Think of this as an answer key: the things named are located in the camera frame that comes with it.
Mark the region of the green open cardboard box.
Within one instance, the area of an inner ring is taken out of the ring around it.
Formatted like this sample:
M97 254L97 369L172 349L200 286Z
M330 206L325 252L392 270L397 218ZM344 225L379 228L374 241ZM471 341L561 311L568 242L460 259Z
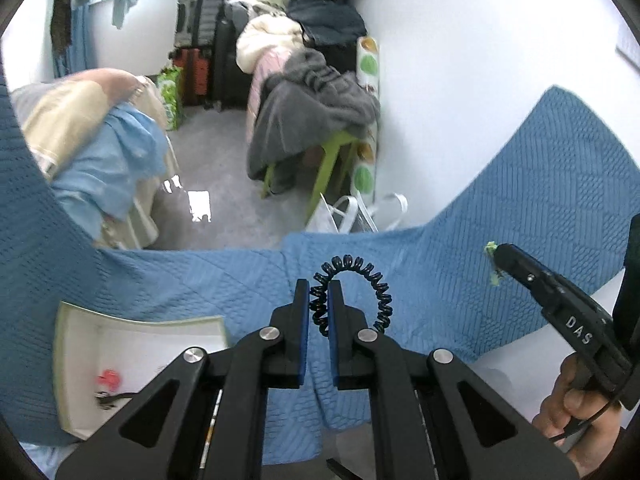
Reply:
M53 344L53 388L61 428L81 440L91 437L127 401L101 406L102 392L114 398L136 393L181 352L198 347L213 353L227 349L229 338L219 316L172 322L114 318L63 302L58 308ZM102 370L117 370L122 384L101 391Z

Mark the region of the white tote bag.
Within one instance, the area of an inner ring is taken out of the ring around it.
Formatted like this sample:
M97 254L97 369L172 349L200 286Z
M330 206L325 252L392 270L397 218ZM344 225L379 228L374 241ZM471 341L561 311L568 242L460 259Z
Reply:
M401 225L408 212L407 197L402 194L387 194L367 205L362 195L344 195L334 204L329 204L320 195L318 204L312 208L305 226L307 233L352 234L393 231Z

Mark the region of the right blue textured cushion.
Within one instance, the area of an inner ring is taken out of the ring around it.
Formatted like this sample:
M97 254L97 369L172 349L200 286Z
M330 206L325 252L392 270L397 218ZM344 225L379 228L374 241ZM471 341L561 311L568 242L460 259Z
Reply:
M494 282L485 248L513 244L595 292L622 270L639 210L639 169L614 133L573 93L553 87L514 136L438 216L382 233L300 233L282 245L288 276L313 278L352 255L382 274L392 295L387 335L467 363L544 325L514 281Z

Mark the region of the green plastic stool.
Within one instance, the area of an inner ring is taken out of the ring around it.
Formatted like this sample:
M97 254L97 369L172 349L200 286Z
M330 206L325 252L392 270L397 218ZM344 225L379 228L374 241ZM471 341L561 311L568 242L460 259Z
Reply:
M356 155L357 143L358 140L347 131L337 131L332 134L326 143L321 145L323 156L316 180L314 181L314 187L311 191L306 211L307 219L310 219L311 215L316 210L318 203L322 197L326 195L326 190L329 188L329 184L333 177L336 162L341 158L341 152L346 150L346 156L340 163L340 172L334 182L335 192L340 192L343 188L350 164Z

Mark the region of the cream padded jacket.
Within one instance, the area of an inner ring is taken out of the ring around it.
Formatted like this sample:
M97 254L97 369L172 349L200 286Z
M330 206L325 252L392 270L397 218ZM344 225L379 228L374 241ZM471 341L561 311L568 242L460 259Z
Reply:
M290 50L304 46L303 27L286 15L262 14L250 20L236 40L236 65L244 74L251 74L269 49Z

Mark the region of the green shopping bag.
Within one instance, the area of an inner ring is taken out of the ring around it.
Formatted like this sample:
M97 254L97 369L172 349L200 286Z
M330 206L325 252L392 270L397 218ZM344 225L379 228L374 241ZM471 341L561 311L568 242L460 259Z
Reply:
M156 86L165 107L168 130L177 131L183 120L182 68L165 66L157 76Z

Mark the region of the pink hat hair clip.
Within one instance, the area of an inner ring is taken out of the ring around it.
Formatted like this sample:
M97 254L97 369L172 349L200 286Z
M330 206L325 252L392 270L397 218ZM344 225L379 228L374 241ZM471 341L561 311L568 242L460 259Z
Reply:
M117 370L102 370L102 372L96 378L96 384L101 391L107 391L115 393L122 384L122 375Z

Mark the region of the small green jewelry piece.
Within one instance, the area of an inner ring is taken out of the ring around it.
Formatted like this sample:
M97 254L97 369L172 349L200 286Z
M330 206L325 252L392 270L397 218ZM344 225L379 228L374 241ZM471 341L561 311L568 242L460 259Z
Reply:
M484 253L487 256L491 266L489 281L492 286L498 286L502 279L502 270L498 267L495 259L495 252L497 248L498 244L493 240L491 242L488 242L484 248Z

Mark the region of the light blue bed sheet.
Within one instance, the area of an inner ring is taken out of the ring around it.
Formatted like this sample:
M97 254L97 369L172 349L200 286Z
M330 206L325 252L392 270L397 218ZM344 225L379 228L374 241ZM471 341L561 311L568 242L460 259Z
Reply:
M119 104L53 178L53 194L66 214L96 240L104 216L127 218L139 181L166 174L168 148L166 134L151 117L128 103Z

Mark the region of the beige pink quilt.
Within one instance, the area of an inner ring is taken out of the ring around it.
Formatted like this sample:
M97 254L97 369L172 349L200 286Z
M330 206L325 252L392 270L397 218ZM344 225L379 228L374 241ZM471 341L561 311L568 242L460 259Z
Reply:
M51 181L96 135L107 113L129 104L168 130L160 90L145 76L97 68L35 82L10 93L11 104L32 156Z

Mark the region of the red suitcase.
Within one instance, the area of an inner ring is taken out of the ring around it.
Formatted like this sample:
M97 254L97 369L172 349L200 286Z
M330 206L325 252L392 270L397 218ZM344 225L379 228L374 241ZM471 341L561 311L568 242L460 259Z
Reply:
M181 97L184 106L203 104L208 89L209 57L202 49L179 48L169 55L181 70Z

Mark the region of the left blue textured cushion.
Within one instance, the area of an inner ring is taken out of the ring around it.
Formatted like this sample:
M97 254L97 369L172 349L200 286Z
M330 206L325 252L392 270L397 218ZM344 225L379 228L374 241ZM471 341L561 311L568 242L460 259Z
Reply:
M295 282L275 250L108 250L55 199L1 102L1 413L20 442L65 446L53 341L62 302L145 322L221 316L233 340L291 302Z

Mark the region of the white wall switch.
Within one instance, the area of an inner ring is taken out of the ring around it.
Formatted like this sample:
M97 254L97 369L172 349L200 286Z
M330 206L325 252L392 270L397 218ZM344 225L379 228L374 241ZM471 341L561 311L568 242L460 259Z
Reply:
M638 72L640 70L640 46L626 23L620 24L616 51Z

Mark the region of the dark navy folded clothes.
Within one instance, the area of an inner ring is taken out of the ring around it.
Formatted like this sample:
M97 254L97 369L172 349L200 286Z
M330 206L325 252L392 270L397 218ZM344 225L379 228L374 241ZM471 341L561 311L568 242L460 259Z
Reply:
M295 0L286 15L303 29L311 47L346 46L367 36L366 24L349 4L330 0Z

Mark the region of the blue textured cushion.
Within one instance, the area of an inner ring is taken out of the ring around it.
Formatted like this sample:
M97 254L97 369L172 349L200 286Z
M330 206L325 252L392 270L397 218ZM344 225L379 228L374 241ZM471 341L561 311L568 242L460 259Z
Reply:
M514 281L494 282L485 248L513 244L595 292L622 270L639 210L639 169L614 133L573 93L553 87L514 136L438 216L382 233L300 233L282 245L288 276L313 278L352 255L382 274L392 295L387 335L467 363L544 325Z
M233 340L291 302L295 282L275 250L108 250L55 199L1 102L1 413L20 442L65 446L53 341L62 302L145 322L221 316Z

